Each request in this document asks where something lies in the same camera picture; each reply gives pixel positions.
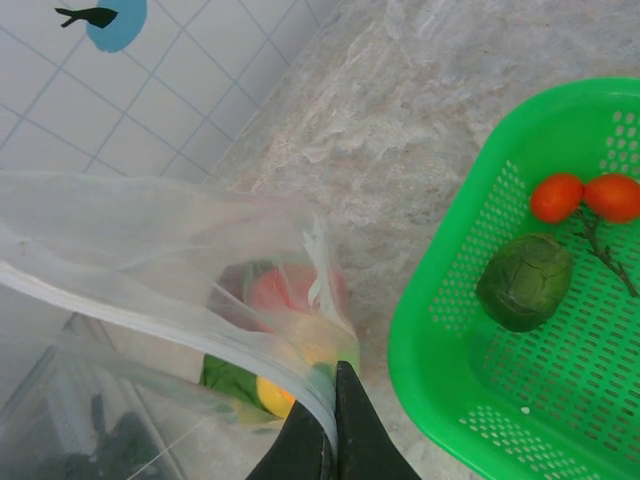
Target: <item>tomato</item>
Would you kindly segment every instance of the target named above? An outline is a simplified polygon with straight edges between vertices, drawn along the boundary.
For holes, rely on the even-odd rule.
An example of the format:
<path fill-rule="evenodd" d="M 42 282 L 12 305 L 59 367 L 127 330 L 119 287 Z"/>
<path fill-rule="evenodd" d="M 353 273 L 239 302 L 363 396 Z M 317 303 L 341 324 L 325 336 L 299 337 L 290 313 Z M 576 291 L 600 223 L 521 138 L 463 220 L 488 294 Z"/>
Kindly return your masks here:
<path fill-rule="evenodd" d="M 309 289 L 315 279 L 315 269 L 310 266 L 285 265 L 282 270 L 275 268 L 251 286 L 247 303 L 258 310 L 273 312 L 287 309 L 309 313 L 312 310 Z M 330 280 L 336 288 L 338 309 L 345 312 L 348 299 L 346 281 L 338 272 L 333 272 Z"/>
<path fill-rule="evenodd" d="M 622 173 L 607 173 L 585 185 L 584 201 L 611 223 L 628 223 L 640 217 L 640 184 Z"/>
<path fill-rule="evenodd" d="M 580 206 L 584 186 L 571 173 L 556 173 L 547 177 L 531 195 L 531 212 L 545 223 L 560 223 Z"/>

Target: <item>plastic container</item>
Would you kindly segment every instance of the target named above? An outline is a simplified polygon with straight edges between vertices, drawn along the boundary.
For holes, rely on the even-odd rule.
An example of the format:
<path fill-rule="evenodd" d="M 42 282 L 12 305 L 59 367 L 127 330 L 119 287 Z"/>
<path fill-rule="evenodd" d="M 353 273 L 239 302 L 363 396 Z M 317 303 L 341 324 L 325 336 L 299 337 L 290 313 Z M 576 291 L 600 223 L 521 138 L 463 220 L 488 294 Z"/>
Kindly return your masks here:
<path fill-rule="evenodd" d="M 532 97 L 493 131 L 393 319 L 391 379 L 411 419 L 489 479 L 640 478 L 640 299 L 575 235 L 528 209 L 546 176 L 640 179 L 640 80 L 598 78 Z M 507 240 L 553 231 L 575 255 L 556 315 L 526 334 L 486 317 L 475 294 Z M 640 285 L 640 222 L 603 225 Z"/>
<path fill-rule="evenodd" d="M 245 478 L 287 412 L 260 386 L 335 451 L 335 366 L 358 366 L 343 282 L 304 202 L 0 172 L 0 477 Z M 260 398 L 203 382 L 205 355 Z"/>

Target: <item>green vegetable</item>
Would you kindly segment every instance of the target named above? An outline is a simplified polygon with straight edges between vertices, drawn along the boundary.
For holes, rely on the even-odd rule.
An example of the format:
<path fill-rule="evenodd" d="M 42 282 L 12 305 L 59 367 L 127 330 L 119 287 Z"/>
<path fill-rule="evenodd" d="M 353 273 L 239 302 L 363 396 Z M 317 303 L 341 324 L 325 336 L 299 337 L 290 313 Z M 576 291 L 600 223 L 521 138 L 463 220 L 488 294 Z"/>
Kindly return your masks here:
<path fill-rule="evenodd" d="M 258 397 L 256 375 L 232 363 L 205 355 L 199 383 L 264 410 Z"/>
<path fill-rule="evenodd" d="M 528 234 L 489 260 L 476 294 L 504 328 L 528 332 L 553 316 L 569 291 L 572 270 L 571 254 L 552 235 Z"/>

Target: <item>tiled wall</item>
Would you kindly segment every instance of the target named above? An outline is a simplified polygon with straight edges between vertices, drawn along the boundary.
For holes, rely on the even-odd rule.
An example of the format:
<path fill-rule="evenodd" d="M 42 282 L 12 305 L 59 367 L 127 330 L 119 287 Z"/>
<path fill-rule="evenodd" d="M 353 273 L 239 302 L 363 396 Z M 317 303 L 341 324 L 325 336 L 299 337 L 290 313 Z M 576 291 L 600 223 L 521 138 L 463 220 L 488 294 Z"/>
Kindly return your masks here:
<path fill-rule="evenodd" d="M 90 29 L 125 11 L 98 31 L 54 10 L 95 0 L 5 2 L 0 169 L 203 183 L 338 0 L 126 0 L 146 20 L 114 53 Z"/>

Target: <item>green fruit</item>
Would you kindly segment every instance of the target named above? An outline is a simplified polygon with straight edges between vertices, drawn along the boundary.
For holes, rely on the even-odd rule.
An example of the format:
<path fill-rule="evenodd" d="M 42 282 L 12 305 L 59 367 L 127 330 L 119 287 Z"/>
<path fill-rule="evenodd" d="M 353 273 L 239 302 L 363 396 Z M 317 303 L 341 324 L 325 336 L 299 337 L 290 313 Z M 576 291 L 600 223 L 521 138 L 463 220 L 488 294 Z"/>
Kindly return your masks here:
<path fill-rule="evenodd" d="M 569 291 L 573 258 L 552 235 L 532 233 L 504 245 L 489 260 L 476 294 L 487 315 L 512 332 L 551 318 Z"/>

